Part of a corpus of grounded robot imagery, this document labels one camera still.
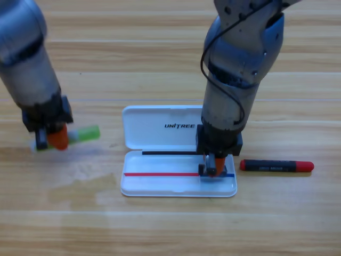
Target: black cable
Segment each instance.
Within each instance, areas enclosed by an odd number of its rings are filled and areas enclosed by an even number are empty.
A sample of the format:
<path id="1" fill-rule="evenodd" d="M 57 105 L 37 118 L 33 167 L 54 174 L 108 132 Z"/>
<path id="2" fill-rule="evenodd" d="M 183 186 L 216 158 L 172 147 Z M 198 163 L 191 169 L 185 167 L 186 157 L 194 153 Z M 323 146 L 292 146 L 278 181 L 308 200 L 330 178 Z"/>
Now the black cable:
<path id="1" fill-rule="evenodd" d="M 204 52 L 202 53 L 201 56 L 201 60 L 200 60 L 200 68 L 201 68 L 201 72 L 203 73 L 203 75 L 206 77 L 206 79 L 214 86 L 216 87 L 218 90 L 220 90 L 222 93 L 226 94 L 228 97 L 230 97 L 240 108 L 241 111 L 241 117 L 238 121 L 234 121 L 235 125 L 240 124 L 241 122 L 243 122 L 244 118 L 245 118 L 245 110 L 242 106 L 242 104 L 239 102 L 238 99 L 236 99 L 234 96 L 232 96 L 229 92 L 227 92 L 226 90 L 222 89 L 219 85 L 215 84 L 210 78 L 209 76 L 205 73 L 204 71 L 204 60 L 205 60 L 205 56 L 208 52 L 208 50 L 211 48 L 211 46 L 215 43 L 215 41 L 220 38 L 222 35 L 226 34 L 228 31 L 230 31 L 231 29 L 233 29 L 234 27 L 236 27 L 237 25 L 239 25 L 241 22 L 245 21 L 246 19 L 248 19 L 250 16 L 252 16 L 253 14 L 255 14 L 256 12 L 260 11 L 262 8 L 266 7 L 267 5 L 269 5 L 270 3 L 272 3 L 273 0 L 269 0 L 264 4 L 261 4 L 259 7 L 255 8 L 252 12 L 248 13 L 247 15 L 239 15 L 239 20 L 237 22 L 235 22 L 234 24 L 232 24 L 231 26 L 229 26 L 228 28 L 226 28 L 225 30 L 221 31 L 218 35 L 216 35 L 213 40 L 208 44 L 208 46 L 206 47 L 206 49 L 204 50 Z"/>

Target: case lid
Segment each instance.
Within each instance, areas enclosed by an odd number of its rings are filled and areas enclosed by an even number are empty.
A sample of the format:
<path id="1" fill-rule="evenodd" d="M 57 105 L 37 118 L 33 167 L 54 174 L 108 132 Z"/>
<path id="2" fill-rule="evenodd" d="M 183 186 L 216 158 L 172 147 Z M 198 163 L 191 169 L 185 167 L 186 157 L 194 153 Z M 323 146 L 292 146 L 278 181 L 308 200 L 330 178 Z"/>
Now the case lid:
<path id="1" fill-rule="evenodd" d="M 130 149 L 195 151 L 202 105 L 129 106 L 123 110 Z"/>

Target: wooden table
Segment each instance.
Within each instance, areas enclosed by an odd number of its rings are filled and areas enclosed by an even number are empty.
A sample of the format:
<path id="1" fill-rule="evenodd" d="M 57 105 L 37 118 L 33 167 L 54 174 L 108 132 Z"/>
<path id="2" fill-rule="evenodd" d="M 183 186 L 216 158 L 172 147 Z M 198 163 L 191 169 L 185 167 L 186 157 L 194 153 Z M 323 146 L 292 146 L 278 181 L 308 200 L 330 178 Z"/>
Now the wooden table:
<path id="1" fill-rule="evenodd" d="M 121 111 L 200 105 L 209 0 L 38 0 L 46 47 L 74 112 L 99 141 L 32 154 L 0 86 L 0 255 L 341 255 L 341 1 L 286 12 L 285 42 L 235 158 L 313 161 L 312 175 L 238 171 L 229 199 L 120 192 Z"/>

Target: white plastic case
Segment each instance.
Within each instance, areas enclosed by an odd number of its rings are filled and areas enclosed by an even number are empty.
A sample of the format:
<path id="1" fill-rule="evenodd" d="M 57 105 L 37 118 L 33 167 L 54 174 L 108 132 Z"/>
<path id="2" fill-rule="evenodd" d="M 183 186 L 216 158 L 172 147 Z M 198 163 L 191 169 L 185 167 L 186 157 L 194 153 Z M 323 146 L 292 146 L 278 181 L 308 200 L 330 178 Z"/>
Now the white plastic case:
<path id="1" fill-rule="evenodd" d="M 203 164 L 204 159 L 190 152 L 196 151 L 196 130 L 197 125 L 201 124 L 201 109 L 202 106 L 176 105 L 129 106 L 123 110 L 125 144 L 133 150 L 125 156 L 121 178 L 121 192 L 124 195 L 231 197 L 237 193 L 236 171 L 231 155 L 225 161 L 230 177 L 196 176 L 198 165 Z M 180 151 L 189 155 L 158 155 L 160 151 Z"/>

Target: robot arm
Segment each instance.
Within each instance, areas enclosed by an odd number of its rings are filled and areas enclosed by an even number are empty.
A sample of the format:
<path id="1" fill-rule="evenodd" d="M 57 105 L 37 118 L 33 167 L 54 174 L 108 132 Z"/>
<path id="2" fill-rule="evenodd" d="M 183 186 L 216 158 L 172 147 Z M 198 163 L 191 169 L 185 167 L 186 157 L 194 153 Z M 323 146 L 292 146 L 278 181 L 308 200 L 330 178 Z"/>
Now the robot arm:
<path id="1" fill-rule="evenodd" d="M 219 175 L 225 158 L 238 156 L 260 82 L 272 68 L 283 43 L 283 10 L 300 0 L 214 0 L 218 17 L 210 27 L 202 62 L 206 75 L 197 153 L 204 172 Z"/>
<path id="2" fill-rule="evenodd" d="M 42 12 L 33 0 L 0 0 L 0 24 L 0 78 L 24 125 L 35 133 L 38 149 L 47 142 L 66 149 L 72 113 L 44 47 Z"/>

